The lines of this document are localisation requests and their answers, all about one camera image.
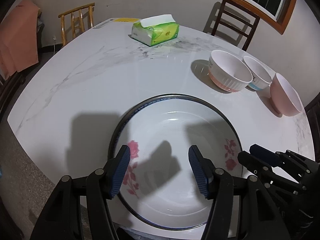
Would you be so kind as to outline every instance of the screw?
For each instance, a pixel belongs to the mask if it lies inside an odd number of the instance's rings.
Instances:
[[[222,175],[224,173],[224,170],[221,168],[216,168],[215,172],[219,175]]]
[[[96,175],[102,175],[104,173],[104,169],[97,169],[94,173]]]
[[[251,180],[252,182],[256,182],[258,180],[258,178],[254,175],[250,175],[249,180]]]
[[[69,179],[70,179],[70,177],[69,177],[68,175],[64,175],[64,176],[61,178],[61,180],[62,180],[63,182],[67,182]]]

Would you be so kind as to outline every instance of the cloth-covered object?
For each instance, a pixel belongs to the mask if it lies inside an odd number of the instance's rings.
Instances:
[[[0,24],[0,68],[5,79],[38,63],[38,11],[30,0],[22,0]]]

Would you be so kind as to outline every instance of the flower pattern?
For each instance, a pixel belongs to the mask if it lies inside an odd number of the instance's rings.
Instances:
[[[130,148],[130,161],[134,158],[138,158],[138,143],[135,141],[130,141],[128,143],[128,147]],[[123,184],[128,185],[130,188],[127,189],[127,192],[131,195],[135,195],[137,198],[137,190],[139,189],[139,183],[136,182],[136,175],[134,174],[133,170],[138,166],[138,162],[133,163],[132,165],[128,166],[127,172],[123,179]]]
[[[226,160],[226,167],[228,171],[232,171],[236,165],[237,162],[232,158],[232,156],[235,156],[235,149],[236,143],[234,140],[228,140],[226,139],[227,144],[224,145],[225,150],[227,151],[226,154],[224,155],[225,158],[229,158]]]

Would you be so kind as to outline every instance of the tissue pack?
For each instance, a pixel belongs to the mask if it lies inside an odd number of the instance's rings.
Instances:
[[[132,26],[131,37],[148,46],[154,46],[178,36],[179,24],[171,14],[154,16],[135,22]]]

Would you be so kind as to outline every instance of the tabletop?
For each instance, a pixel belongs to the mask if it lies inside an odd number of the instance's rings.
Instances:
[[[314,160],[304,111],[279,116],[270,105],[268,89],[225,93],[207,76],[212,50],[240,59],[248,53],[183,26],[178,38],[148,47],[131,39],[131,28],[132,23],[109,19],[81,34],[39,70],[12,108],[8,122],[13,133],[53,183],[65,174],[77,178],[103,167],[111,135],[124,113],[145,99],[171,93],[198,97],[219,109],[245,151],[256,143]],[[273,77],[275,72],[265,67]],[[280,169],[274,171],[292,179]],[[153,235],[199,239],[204,229],[153,228],[130,214],[117,197],[109,208],[114,222]]]

